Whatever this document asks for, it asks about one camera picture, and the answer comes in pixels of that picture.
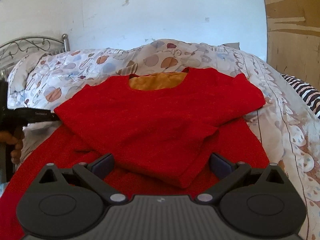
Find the person left hand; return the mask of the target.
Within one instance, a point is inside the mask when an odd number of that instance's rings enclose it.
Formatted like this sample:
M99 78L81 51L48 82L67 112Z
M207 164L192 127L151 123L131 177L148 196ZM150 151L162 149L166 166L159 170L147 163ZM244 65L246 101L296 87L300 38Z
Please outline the person left hand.
M19 164L23 149L24 132L22 127L18 127L11 134L8 131L0 132L0 142L9 146L10 158L13 164Z

